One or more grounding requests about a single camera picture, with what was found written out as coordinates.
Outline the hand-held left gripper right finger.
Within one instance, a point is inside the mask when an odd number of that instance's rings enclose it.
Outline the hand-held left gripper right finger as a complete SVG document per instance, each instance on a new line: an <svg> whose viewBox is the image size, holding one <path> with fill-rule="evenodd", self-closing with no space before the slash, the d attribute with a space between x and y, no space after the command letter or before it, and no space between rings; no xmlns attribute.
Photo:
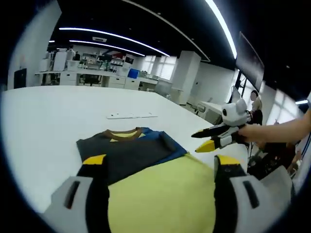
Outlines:
<svg viewBox="0 0 311 233"><path fill-rule="evenodd" d="M214 157L215 233L265 233L287 209L287 171L258 180L230 156Z"/></svg>

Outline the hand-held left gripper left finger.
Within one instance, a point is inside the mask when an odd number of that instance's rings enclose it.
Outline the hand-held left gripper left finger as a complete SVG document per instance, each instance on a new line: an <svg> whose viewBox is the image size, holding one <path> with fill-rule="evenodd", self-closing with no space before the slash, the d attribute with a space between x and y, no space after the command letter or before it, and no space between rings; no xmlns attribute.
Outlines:
<svg viewBox="0 0 311 233"><path fill-rule="evenodd" d="M57 233L109 233L106 155L87 158L82 176L67 178L51 195L43 219Z"/></svg>

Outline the person's right hand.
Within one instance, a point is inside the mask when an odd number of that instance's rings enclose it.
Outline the person's right hand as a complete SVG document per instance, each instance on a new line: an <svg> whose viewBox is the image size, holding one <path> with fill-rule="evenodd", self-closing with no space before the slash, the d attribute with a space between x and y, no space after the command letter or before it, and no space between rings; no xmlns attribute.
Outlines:
<svg viewBox="0 0 311 233"><path fill-rule="evenodd" d="M257 124L246 124L238 130L238 134L244 137L245 142L262 141L261 126Z"/></svg>

